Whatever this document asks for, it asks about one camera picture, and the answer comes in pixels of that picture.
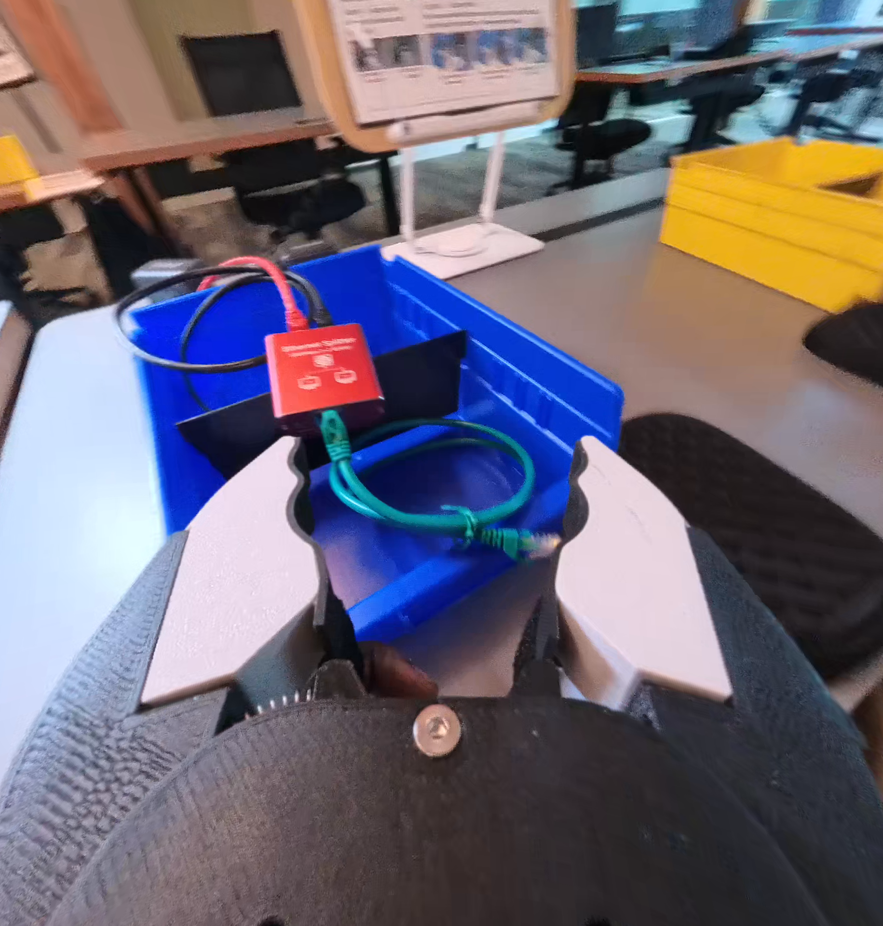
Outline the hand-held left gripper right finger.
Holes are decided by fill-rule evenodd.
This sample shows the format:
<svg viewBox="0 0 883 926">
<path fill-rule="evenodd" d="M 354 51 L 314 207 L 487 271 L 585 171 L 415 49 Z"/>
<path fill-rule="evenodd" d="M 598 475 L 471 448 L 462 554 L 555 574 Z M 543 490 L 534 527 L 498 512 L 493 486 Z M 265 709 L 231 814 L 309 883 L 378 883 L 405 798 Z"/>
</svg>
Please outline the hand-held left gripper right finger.
<svg viewBox="0 0 883 926">
<path fill-rule="evenodd" d="M 591 436 L 575 448 L 563 535 L 516 652 L 514 692 L 628 708 L 652 685 L 715 704 L 733 686 L 690 528 Z"/>
</svg>

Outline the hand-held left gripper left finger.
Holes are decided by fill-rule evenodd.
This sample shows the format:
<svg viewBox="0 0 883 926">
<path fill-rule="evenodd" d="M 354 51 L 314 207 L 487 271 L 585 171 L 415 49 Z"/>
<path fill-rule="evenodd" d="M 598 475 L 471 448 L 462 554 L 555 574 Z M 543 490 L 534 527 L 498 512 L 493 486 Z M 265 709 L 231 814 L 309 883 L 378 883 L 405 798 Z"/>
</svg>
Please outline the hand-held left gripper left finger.
<svg viewBox="0 0 883 926">
<path fill-rule="evenodd" d="M 349 614 L 312 537 L 303 441 L 282 437 L 207 501 L 184 545 L 141 705 L 226 687 L 245 708 L 303 700 L 330 661 L 364 677 Z"/>
</svg>

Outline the yellow plastic bin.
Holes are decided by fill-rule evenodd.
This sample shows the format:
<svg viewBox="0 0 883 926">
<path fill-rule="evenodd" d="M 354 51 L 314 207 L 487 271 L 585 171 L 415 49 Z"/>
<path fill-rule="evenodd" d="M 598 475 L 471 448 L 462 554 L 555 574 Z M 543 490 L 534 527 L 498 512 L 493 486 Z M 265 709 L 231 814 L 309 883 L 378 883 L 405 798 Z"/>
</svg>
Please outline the yellow plastic bin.
<svg viewBox="0 0 883 926">
<path fill-rule="evenodd" d="M 675 156 L 660 241 L 838 314 L 883 302 L 883 185 L 820 191 L 883 170 L 883 147 L 784 136 Z"/>
</svg>

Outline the red ethernet splitter box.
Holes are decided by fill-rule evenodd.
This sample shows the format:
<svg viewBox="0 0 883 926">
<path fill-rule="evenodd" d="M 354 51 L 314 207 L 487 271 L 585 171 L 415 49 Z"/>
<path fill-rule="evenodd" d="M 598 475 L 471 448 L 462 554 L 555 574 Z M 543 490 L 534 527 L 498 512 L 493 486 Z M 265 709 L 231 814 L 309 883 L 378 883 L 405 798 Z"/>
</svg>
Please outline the red ethernet splitter box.
<svg viewBox="0 0 883 926">
<path fill-rule="evenodd" d="M 338 412 L 350 430 L 384 417 L 384 392 L 362 325 L 272 333 L 264 347 L 273 419 L 283 434 L 317 434 L 326 411 Z"/>
</svg>

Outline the blue plastic bin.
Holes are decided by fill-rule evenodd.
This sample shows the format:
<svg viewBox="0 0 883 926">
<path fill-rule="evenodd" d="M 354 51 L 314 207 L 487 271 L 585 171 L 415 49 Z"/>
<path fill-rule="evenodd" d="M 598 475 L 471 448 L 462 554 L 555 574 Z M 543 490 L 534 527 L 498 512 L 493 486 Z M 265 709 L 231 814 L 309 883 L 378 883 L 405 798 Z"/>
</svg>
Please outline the blue plastic bin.
<svg viewBox="0 0 883 926">
<path fill-rule="evenodd" d="M 323 296 L 337 323 L 362 325 L 378 367 L 401 351 L 427 360 L 428 371 L 407 370 L 424 398 L 459 384 L 458 406 L 442 411 L 405 398 L 391 411 L 391 378 L 378 371 L 388 419 L 443 416 L 478 422 L 508 434 L 536 469 L 528 504 L 505 523 L 528 531 L 558 531 L 569 492 L 574 445 L 583 436 L 616 449 L 622 389 L 507 318 L 418 268 L 385 261 L 378 246 L 356 249 L 297 267 Z M 188 526 L 231 475 L 279 435 L 267 409 L 250 444 L 216 467 L 216 446 L 193 446 L 178 428 L 202 413 L 180 371 L 137 361 L 149 414 L 166 532 Z M 516 461 L 491 448 L 435 449 L 401 459 L 396 454 L 430 442 L 439 428 L 386 437 L 354 457 L 381 499 L 413 512 L 453 504 L 479 511 L 508 500 L 522 482 Z M 204 454 L 204 447 L 211 452 Z M 310 501 L 314 538 L 326 555 L 334 590 L 358 637 L 391 641 L 511 569 L 504 553 L 473 543 L 395 529 L 350 510 L 332 492 L 329 460 L 310 442 Z"/>
</svg>

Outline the black foam mat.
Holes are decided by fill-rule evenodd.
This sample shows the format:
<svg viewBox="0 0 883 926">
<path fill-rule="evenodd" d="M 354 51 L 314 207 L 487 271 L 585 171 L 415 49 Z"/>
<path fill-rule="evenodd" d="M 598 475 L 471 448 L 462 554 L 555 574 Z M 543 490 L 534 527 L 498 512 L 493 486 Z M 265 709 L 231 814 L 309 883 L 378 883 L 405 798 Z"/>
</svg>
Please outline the black foam mat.
<svg viewBox="0 0 883 926">
<path fill-rule="evenodd" d="M 624 422 L 618 455 L 707 533 L 826 680 L 883 649 L 883 539 L 713 425 Z"/>
</svg>

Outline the black bin divider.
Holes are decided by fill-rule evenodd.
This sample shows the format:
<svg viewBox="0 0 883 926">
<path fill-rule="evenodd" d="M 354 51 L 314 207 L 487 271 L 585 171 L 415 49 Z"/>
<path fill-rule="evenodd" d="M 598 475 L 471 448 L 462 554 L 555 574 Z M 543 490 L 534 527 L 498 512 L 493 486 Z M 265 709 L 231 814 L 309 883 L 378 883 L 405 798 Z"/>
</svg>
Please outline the black bin divider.
<svg viewBox="0 0 883 926">
<path fill-rule="evenodd" d="M 444 418 L 458 411 L 461 363 L 467 333 L 441 337 L 378 355 L 375 368 L 384 391 L 383 412 L 356 426 L 342 411 L 352 438 L 378 425 Z M 270 394 L 257 395 L 176 424 L 178 434 L 228 480 L 285 435 L 275 421 Z"/>
<path fill-rule="evenodd" d="M 874 199 L 880 193 L 882 185 L 883 170 L 878 170 L 858 177 L 823 183 L 817 189 L 850 197 Z"/>
</svg>

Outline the grey electronic device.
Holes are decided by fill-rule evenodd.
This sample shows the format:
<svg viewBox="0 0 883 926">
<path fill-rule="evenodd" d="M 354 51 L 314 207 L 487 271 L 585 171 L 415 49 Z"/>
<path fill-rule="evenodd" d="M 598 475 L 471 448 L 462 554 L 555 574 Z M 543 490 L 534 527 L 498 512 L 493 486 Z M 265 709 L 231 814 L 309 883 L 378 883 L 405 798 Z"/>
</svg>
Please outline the grey electronic device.
<svg viewBox="0 0 883 926">
<path fill-rule="evenodd" d="M 204 261 L 196 258 L 152 259 L 130 272 L 130 283 L 137 290 L 203 267 Z"/>
</svg>

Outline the black office chair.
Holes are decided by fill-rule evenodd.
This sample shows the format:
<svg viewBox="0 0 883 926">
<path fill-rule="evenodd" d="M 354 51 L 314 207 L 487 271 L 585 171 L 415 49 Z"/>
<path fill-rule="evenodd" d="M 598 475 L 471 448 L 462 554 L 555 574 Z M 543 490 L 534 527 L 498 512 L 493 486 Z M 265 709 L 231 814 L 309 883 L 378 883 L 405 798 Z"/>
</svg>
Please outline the black office chair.
<svg viewBox="0 0 883 926">
<path fill-rule="evenodd" d="M 314 140 L 239 149 L 220 162 L 241 215 L 264 226 L 276 242 L 293 235 L 318 241 L 323 230 L 352 218 L 367 205 L 364 190 L 330 162 Z"/>
<path fill-rule="evenodd" d="M 613 161 L 622 153 L 647 142 L 652 126 L 634 118 L 608 119 L 613 95 L 609 85 L 577 82 L 566 110 L 559 117 L 560 138 L 555 148 L 573 155 L 568 179 L 551 192 L 574 191 L 611 179 Z"/>
</svg>

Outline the long wooden table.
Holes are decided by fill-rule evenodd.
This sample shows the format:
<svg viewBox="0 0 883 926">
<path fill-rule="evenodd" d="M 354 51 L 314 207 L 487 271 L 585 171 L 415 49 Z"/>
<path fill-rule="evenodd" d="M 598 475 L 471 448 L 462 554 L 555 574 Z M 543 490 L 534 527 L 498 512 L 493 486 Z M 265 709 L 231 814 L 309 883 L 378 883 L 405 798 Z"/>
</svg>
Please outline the long wooden table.
<svg viewBox="0 0 883 926">
<path fill-rule="evenodd" d="M 610 64 L 578 71 L 580 83 L 632 86 L 656 82 L 681 82 L 701 74 L 746 71 L 773 65 L 811 65 L 855 52 L 883 49 L 883 31 L 855 30 L 846 33 L 800 34 L 773 40 L 748 54 L 701 61 L 668 59 Z"/>
</svg>

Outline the wooden desk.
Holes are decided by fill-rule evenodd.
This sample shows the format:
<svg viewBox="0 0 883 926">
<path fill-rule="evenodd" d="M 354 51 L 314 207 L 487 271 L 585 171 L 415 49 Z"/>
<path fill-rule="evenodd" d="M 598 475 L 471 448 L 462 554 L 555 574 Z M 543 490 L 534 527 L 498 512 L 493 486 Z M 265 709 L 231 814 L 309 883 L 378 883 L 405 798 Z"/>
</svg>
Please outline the wooden desk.
<svg viewBox="0 0 883 926">
<path fill-rule="evenodd" d="M 295 110 L 284 109 L 181 122 L 163 133 L 88 134 L 67 155 L 31 156 L 31 160 L 46 176 L 77 169 L 99 175 L 102 182 L 112 178 L 133 216 L 157 227 L 163 209 L 144 173 L 148 166 L 337 134 L 339 130 L 326 119 L 300 118 Z"/>
</svg>

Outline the small yellow bin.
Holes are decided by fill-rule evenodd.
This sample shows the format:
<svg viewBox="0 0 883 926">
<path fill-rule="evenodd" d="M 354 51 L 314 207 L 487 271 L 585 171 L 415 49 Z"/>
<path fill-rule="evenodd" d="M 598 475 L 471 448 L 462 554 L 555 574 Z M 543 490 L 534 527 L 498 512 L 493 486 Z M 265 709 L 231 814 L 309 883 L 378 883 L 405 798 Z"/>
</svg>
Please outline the small yellow bin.
<svg viewBox="0 0 883 926">
<path fill-rule="evenodd" d="M 40 177 L 19 138 L 0 136 L 0 188 L 21 186 Z"/>
</svg>

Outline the instruction sign board on stand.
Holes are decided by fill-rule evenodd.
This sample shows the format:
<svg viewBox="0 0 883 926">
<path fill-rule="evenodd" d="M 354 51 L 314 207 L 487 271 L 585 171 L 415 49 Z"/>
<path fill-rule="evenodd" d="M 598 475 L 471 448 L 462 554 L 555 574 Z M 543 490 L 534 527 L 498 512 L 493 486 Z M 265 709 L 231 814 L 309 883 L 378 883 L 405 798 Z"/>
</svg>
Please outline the instruction sign board on stand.
<svg viewBox="0 0 883 926">
<path fill-rule="evenodd" d="M 441 281 L 543 244 L 495 220 L 506 134 L 556 119 L 574 87 L 567 1 L 304 1 L 297 18 L 316 93 L 344 141 L 399 156 L 399 241 L 382 248 Z M 414 154 L 489 135 L 476 218 L 419 236 Z"/>
</svg>

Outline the wooden post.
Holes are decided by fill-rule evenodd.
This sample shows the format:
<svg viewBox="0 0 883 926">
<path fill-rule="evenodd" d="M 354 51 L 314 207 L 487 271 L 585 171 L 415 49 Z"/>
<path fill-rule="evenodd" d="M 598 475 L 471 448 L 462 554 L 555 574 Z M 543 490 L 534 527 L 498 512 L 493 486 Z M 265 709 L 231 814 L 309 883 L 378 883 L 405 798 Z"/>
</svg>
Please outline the wooden post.
<svg viewBox="0 0 883 926">
<path fill-rule="evenodd" d="M 100 74 L 60 3 L 2 1 L 0 5 L 30 62 L 59 94 L 77 132 L 87 136 L 122 129 Z"/>
</svg>

